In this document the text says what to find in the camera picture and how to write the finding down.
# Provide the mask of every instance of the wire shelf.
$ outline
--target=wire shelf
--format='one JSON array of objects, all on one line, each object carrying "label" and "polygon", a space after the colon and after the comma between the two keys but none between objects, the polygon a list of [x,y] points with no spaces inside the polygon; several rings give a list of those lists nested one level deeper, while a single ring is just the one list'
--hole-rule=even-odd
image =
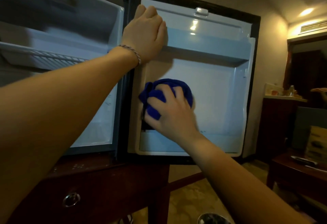
[{"label": "wire shelf", "polygon": [[32,49],[11,43],[0,42],[0,50],[6,60],[13,65],[31,66],[54,70],[75,65],[86,59]]}]

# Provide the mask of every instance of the bracelet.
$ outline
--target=bracelet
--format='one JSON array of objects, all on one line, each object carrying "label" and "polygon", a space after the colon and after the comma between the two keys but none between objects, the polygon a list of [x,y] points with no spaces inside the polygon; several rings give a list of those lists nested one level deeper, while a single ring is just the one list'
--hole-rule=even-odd
[{"label": "bracelet", "polygon": [[129,50],[133,51],[133,52],[136,54],[137,59],[139,60],[139,65],[141,65],[141,57],[140,57],[139,53],[136,52],[135,49],[133,49],[131,46],[127,46],[127,45],[125,45],[125,44],[120,44],[120,45],[118,45],[118,47],[124,47],[124,48],[126,48],[126,49],[129,49]]}]

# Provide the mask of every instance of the air vent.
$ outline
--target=air vent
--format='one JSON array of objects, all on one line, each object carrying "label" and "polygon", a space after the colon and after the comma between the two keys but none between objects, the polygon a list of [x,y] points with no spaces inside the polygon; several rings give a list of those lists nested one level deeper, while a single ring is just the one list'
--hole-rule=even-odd
[{"label": "air vent", "polygon": [[327,20],[317,22],[314,24],[303,25],[303,26],[301,26],[300,33],[311,32],[311,31],[326,29],[326,28],[327,28]]}]

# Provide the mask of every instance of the cardboard box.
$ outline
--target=cardboard box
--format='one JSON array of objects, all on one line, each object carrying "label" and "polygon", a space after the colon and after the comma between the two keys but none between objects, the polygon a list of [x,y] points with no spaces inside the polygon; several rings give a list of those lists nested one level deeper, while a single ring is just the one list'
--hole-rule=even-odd
[{"label": "cardboard box", "polygon": [[327,129],[311,126],[305,156],[317,162],[327,163]]}]

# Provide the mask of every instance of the blue cloth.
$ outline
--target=blue cloth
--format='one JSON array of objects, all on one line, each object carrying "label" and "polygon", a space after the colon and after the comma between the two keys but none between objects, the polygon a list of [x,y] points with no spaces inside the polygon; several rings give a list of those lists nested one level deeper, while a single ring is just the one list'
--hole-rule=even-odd
[{"label": "blue cloth", "polygon": [[163,95],[163,92],[161,90],[156,90],[156,86],[159,84],[165,84],[165,85],[169,85],[170,89],[172,90],[172,92],[174,93],[174,96],[176,97],[176,93],[173,89],[173,87],[176,86],[180,86],[183,89],[183,93],[184,93],[184,97],[186,98],[188,104],[190,105],[190,107],[192,107],[193,105],[193,96],[192,96],[192,92],[190,87],[183,81],[180,80],[176,80],[176,79],[170,79],[170,78],[164,78],[164,79],[160,79],[157,81],[152,82],[147,82],[145,84],[145,88],[144,90],[140,93],[139,95],[139,99],[141,100],[141,102],[144,104],[143,108],[145,108],[148,112],[148,114],[153,117],[156,120],[159,120],[161,115],[159,114],[159,112],[154,109],[151,105],[149,105],[147,103],[147,98],[149,97],[155,97],[159,100],[161,100],[162,102],[166,102],[166,98]]}]

